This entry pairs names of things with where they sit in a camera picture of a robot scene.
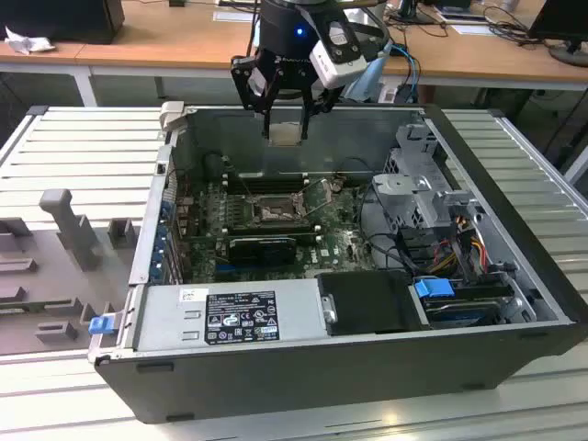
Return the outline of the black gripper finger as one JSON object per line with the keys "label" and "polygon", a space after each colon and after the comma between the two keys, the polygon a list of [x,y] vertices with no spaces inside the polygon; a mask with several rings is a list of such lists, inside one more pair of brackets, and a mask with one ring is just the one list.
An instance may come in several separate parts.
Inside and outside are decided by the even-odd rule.
{"label": "black gripper finger", "polygon": [[334,106],[339,102],[340,95],[343,91],[344,88],[342,86],[335,89],[324,89],[317,99],[313,98],[312,91],[309,87],[301,91],[303,107],[300,123],[300,138],[302,140],[308,138],[308,128],[311,117],[331,112]]}
{"label": "black gripper finger", "polygon": [[[234,56],[231,75],[243,108],[261,114],[264,118],[262,136],[269,139],[271,109],[281,88],[281,59],[272,51],[258,49],[255,56]],[[258,96],[250,85],[254,72],[266,81]]]}

